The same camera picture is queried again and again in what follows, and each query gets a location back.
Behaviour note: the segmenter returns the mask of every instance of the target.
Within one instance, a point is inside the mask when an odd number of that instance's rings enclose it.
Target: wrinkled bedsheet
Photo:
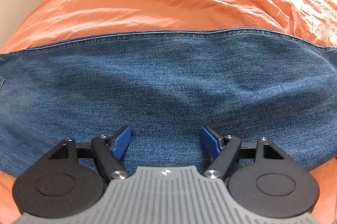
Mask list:
[[[337,0],[45,0],[21,24],[0,53],[102,33],[142,30],[213,30],[240,26],[261,27],[334,46]],[[318,180],[335,176],[336,161],[314,170]],[[0,175],[0,221],[19,215],[11,199],[14,179]],[[334,217],[337,190],[320,184],[314,215],[321,223]]]

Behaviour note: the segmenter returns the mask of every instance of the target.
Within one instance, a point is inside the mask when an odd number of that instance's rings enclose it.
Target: metal bolt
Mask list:
[[[203,173],[203,175],[210,179],[215,179],[220,177],[220,173],[217,170],[208,170]]]
[[[126,179],[129,175],[124,171],[114,171],[111,174],[112,179]]]
[[[165,176],[168,176],[171,173],[171,171],[168,169],[165,169],[165,170],[162,170],[161,173]]]

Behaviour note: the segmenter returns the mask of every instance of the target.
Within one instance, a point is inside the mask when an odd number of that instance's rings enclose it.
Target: denim fabric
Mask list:
[[[123,124],[136,166],[196,165],[204,124],[269,137],[307,169],[337,154],[337,48],[274,31],[119,33],[0,55],[0,169],[18,176],[64,138]]]

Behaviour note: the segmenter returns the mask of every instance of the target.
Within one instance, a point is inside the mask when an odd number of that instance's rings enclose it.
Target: bed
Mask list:
[[[44,0],[19,26],[0,53],[6,54],[102,33],[148,30],[214,30],[259,27],[319,46],[337,45],[337,0]],[[320,185],[313,215],[336,218],[337,160],[311,173]],[[14,178],[0,174],[0,222],[19,212],[11,199]]]

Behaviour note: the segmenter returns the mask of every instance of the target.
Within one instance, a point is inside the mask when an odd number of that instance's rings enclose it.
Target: orange fabric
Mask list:
[[[0,50],[142,30],[273,29],[318,45],[337,44],[337,0],[45,0]]]

